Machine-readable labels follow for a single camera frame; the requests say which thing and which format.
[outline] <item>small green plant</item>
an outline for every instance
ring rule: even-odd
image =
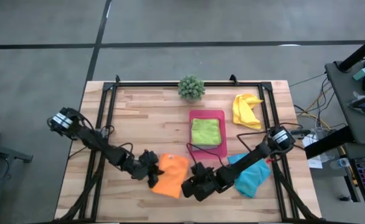
[[[205,94],[204,82],[194,75],[188,75],[178,83],[178,94],[189,102],[198,101]]]

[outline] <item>black metal frame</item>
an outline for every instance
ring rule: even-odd
[[[222,86],[257,87],[258,92],[259,92],[259,98],[261,100],[263,100],[261,107],[262,107],[262,114],[264,117],[264,125],[265,125],[266,129],[270,128],[270,120],[268,117],[267,106],[265,103],[266,99],[265,99],[265,95],[264,95],[264,90],[267,90],[268,95],[269,95],[274,123],[275,124],[279,123],[277,106],[275,104],[275,99],[274,99],[274,95],[273,95],[273,89],[272,89],[271,82],[238,82],[235,75],[231,75],[229,80],[231,82],[205,82],[204,84],[205,84],[205,86],[220,86],[220,87],[222,87]],[[138,87],[138,86],[175,86],[175,87],[177,87],[178,83],[179,82],[120,82],[119,77],[116,76],[116,82],[105,82],[103,84],[102,95],[101,95],[101,100],[100,100],[100,106],[98,109],[98,116],[97,116],[97,122],[96,122],[95,128],[96,129],[101,128],[103,112],[104,112],[104,108],[105,108],[105,100],[107,98],[107,94],[109,91],[111,91],[111,99],[110,99],[110,105],[109,105],[109,109],[108,109],[106,125],[111,125],[113,108],[114,108],[115,101],[116,101],[116,91],[117,91],[118,87]],[[88,222],[95,222],[95,220],[97,219],[98,203],[99,203],[100,192],[101,192],[101,184],[102,184],[102,176],[103,176],[103,171],[104,171],[104,166],[105,166],[105,158],[103,155],[100,156],[100,162],[98,164],[97,170],[95,171],[95,173],[98,174],[99,176],[94,175],[95,176],[95,178],[94,178],[93,170],[94,170],[94,162],[95,162],[96,155],[97,155],[97,152],[91,151],[88,166],[87,166],[87,175],[86,175],[86,179],[85,179],[85,189],[88,186],[93,186],[95,184],[93,205],[92,205],[92,211],[90,213],[90,218],[86,218],[87,198],[85,198],[85,200],[83,201],[83,204],[80,205],[81,207],[80,207],[80,213],[78,215],[78,219],[77,220],[65,220],[65,222],[67,222],[67,223],[88,223]],[[289,183],[292,184],[292,179],[290,176],[289,165],[288,165],[286,156],[283,156],[281,158],[281,160],[282,160],[282,165],[283,165],[284,176],[287,178]],[[272,162],[273,170],[275,170],[277,165],[278,165],[277,162],[275,162],[275,161]],[[287,217],[285,202],[283,200],[283,192],[282,192],[282,188],[281,188],[281,183],[278,179],[275,179],[275,187],[276,187],[279,209],[280,209],[280,213],[281,213],[281,220],[284,221],[289,218]],[[297,206],[294,204],[291,197],[290,197],[290,206],[292,209],[293,218],[298,219]]]

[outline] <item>green cloth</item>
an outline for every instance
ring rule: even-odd
[[[192,120],[192,143],[198,145],[218,146],[221,144],[221,134],[218,119]]]

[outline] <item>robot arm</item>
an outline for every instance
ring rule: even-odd
[[[135,159],[131,151],[124,147],[109,145],[106,137],[99,131],[86,125],[88,121],[80,112],[72,108],[62,108],[59,113],[50,118],[47,123],[51,131],[65,135],[71,140],[82,140],[83,144],[91,150],[101,151],[110,164],[121,171],[127,171],[132,179],[142,180],[148,176],[149,187],[154,187],[158,182],[159,170],[156,163],[159,161],[156,154],[147,151]]]

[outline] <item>wooden tabletop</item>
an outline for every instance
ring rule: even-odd
[[[280,122],[297,123],[295,110],[287,81],[271,81]],[[81,112],[95,123],[100,104],[103,82],[88,82],[83,97]],[[177,88],[173,87],[119,87],[113,111],[112,125],[116,128],[110,136],[110,144],[124,142],[134,144],[134,155],[144,149],[157,155],[171,153],[190,160],[186,143],[189,137],[190,110],[223,110],[227,131],[228,156],[246,153],[238,141],[239,133],[256,132],[232,122],[232,102],[237,94],[251,93],[258,96],[257,87],[207,87],[203,99],[197,103],[180,100]],[[268,113],[273,126],[270,103],[265,93]],[[107,118],[105,107],[103,124]],[[263,121],[260,105],[254,108],[256,117]],[[246,143],[254,148],[263,135],[246,137]],[[70,153],[83,147],[80,141],[72,144]],[[60,198],[55,213],[59,218],[76,201],[85,181],[90,150],[86,149],[73,156],[67,163]],[[287,154],[293,187],[302,201],[317,216],[321,216],[310,169],[305,152],[294,148]],[[220,166],[218,160],[201,160],[204,165]],[[278,222],[280,212],[275,193],[273,176],[258,188],[255,198],[241,196],[235,187],[222,194],[213,193],[202,202],[193,196],[179,199],[152,193],[146,179],[132,180],[127,172],[120,172],[106,162],[102,191],[98,207],[98,222]],[[291,214],[288,196],[284,190],[285,205]]]

